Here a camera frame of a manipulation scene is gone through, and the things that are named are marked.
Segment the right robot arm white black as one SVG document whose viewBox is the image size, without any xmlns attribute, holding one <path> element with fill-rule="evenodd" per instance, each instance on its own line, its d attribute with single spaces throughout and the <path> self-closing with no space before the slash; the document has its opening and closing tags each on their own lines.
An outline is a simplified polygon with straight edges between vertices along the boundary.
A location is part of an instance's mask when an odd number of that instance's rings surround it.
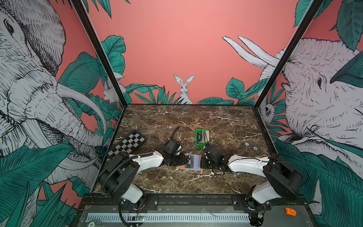
<svg viewBox="0 0 363 227">
<path fill-rule="evenodd" d="M 250 198 L 253 202 L 264 204 L 277 198 L 292 201 L 298 197 L 303 176 L 292 163 L 277 153 L 262 158 L 225 155 L 211 144 L 205 145 L 203 152 L 203 168 L 220 170 L 222 173 L 248 173 L 266 178 L 265 183 L 252 188 Z"/>
</svg>

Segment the green plastic tray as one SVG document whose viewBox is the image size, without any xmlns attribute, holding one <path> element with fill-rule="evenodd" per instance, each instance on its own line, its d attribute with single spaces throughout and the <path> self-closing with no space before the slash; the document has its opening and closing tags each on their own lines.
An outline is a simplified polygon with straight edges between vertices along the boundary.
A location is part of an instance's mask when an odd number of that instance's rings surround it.
<svg viewBox="0 0 363 227">
<path fill-rule="evenodd" d="M 209 130 L 197 129 L 196 145 L 198 147 L 204 147 L 206 144 L 210 144 Z"/>
</svg>

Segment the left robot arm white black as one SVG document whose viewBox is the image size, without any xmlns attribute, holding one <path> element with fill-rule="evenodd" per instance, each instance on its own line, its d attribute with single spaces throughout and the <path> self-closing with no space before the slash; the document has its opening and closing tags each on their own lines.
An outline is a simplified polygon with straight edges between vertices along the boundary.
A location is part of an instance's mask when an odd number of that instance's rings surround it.
<svg viewBox="0 0 363 227">
<path fill-rule="evenodd" d="M 135 176 L 151 168 L 164 165 L 177 167 L 187 162 L 186 155 L 181 152 L 181 144 L 174 139 L 168 140 L 161 149 L 149 153 L 129 155 L 120 152 L 98 174 L 100 192 L 114 199 L 123 199 L 137 206 L 143 206 L 145 193 L 132 183 Z"/>
</svg>

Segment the tan leather card holder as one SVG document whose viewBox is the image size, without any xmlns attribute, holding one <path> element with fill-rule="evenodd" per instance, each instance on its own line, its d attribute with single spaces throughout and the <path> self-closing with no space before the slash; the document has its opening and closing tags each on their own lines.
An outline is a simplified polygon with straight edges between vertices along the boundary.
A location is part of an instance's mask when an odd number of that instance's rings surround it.
<svg viewBox="0 0 363 227">
<path fill-rule="evenodd" d="M 181 166 L 177 166 L 176 169 L 179 170 L 191 170 L 191 171 L 201 171 L 201 155 L 186 155 L 186 163 Z"/>
</svg>

